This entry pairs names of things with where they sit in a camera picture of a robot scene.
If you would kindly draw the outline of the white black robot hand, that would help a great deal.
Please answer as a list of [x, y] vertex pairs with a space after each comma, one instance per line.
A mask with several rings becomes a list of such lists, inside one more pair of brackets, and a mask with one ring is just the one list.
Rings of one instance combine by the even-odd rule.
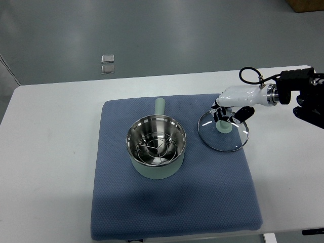
[[276, 85], [230, 86], [223, 91], [211, 106], [215, 122], [241, 124], [255, 113], [254, 106], [275, 106], [279, 102]]

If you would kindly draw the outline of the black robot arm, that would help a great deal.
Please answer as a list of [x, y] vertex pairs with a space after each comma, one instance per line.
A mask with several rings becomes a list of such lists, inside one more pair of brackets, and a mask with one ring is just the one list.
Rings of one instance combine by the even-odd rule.
[[282, 71], [275, 79], [278, 100], [282, 105], [291, 101], [291, 92], [298, 91], [295, 117], [323, 128], [323, 74], [313, 67]]

